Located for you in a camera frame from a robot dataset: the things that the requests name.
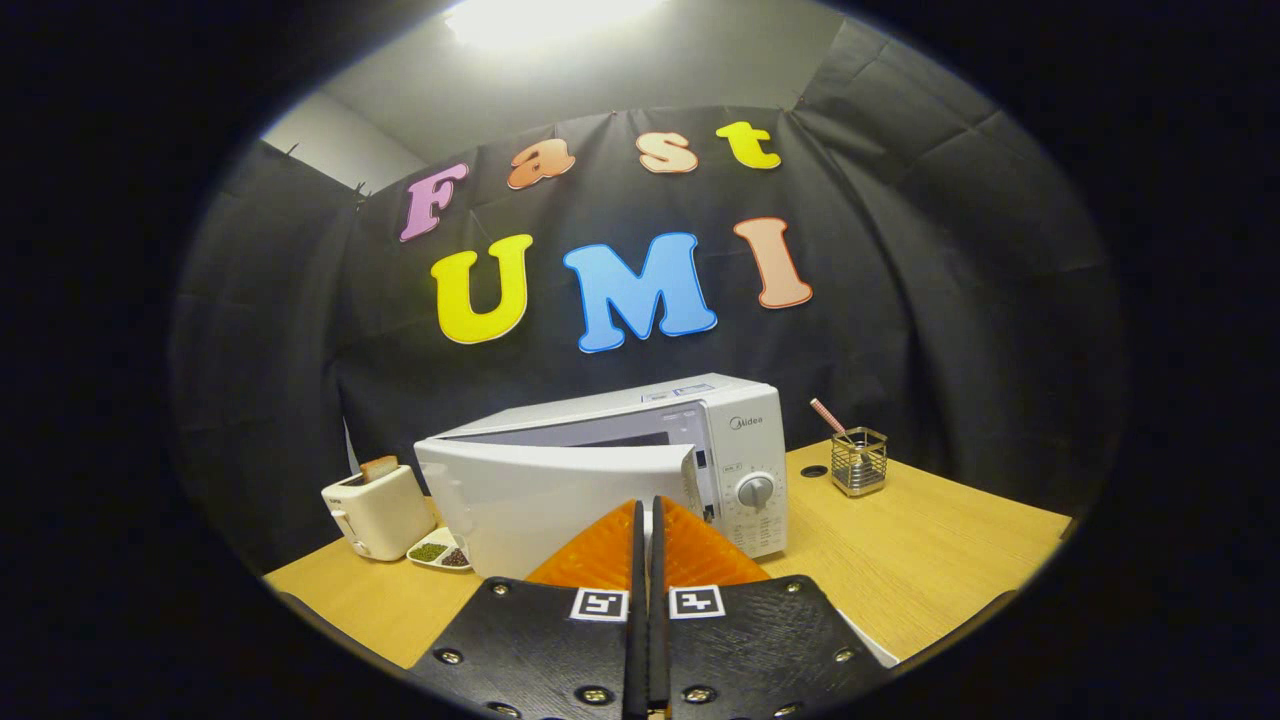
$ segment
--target pen holder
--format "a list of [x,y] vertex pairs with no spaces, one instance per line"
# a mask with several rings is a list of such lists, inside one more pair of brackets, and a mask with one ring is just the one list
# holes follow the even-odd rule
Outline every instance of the pen holder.
[[888,438],[870,428],[852,428],[831,437],[831,482],[849,497],[884,487]]

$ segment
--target pink letter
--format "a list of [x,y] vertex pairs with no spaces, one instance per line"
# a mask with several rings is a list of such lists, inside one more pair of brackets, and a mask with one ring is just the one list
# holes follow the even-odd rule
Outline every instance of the pink letter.
[[781,218],[753,218],[733,225],[733,233],[751,246],[755,266],[760,270],[760,305],[778,309],[801,305],[813,297],[813,287],[796,274],[795,263],[782,231],[787,229]]
[[431,206],[440,210],[448,208],[449,200],[453,200],[453,183],[449,181],[461,181],[465,177],[467,177],[467,167],[458,163],[444,172],[408,186],[408,223],[404,224],[404,232],[401,233],[401,242],[413,240],[440,224],[440,219],[431,214]]

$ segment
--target wooden table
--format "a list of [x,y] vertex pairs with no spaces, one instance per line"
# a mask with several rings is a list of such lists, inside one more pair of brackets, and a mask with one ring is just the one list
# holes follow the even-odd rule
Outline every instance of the wooden table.
[[[787,550],[758,560],[773,577],[812,577],[900,660],[1021,587],[1070,521],[892,460],[884,488],[858,498],[845,497],[829,475],[800,475],[829,464],[831,441],[787,454]],[[402,667],[421,657],[481,580],[403,559],[366,560],[346,539],[265,579]]]

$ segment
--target beans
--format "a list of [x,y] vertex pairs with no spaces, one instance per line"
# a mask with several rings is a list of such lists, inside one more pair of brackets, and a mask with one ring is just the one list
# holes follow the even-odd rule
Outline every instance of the beans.
[[410,551],[408,556],[421,562],[430,562],[436,557],[439,557],[440,553],[444,552],[445,550],[448,550],[448,546],[429,542],[424,546],[415,547],[412,551]]
[[444,560],[440,561],[440,565],[448,565],[449,568],[461,568],[463,565],[467,565],[467,556],[462,555],[461,550],[454,550],[448,556],[445,556]]

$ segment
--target microwave door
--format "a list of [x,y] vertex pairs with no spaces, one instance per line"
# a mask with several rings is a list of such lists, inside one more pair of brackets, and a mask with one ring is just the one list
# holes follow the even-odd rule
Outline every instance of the microwave door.
[[692,445],[548,447],[431,438],[415,451],[440,519],[485,578],[526,578],[628,500],[640,500],[646,511],[658,495],[695,512],[703,507]]

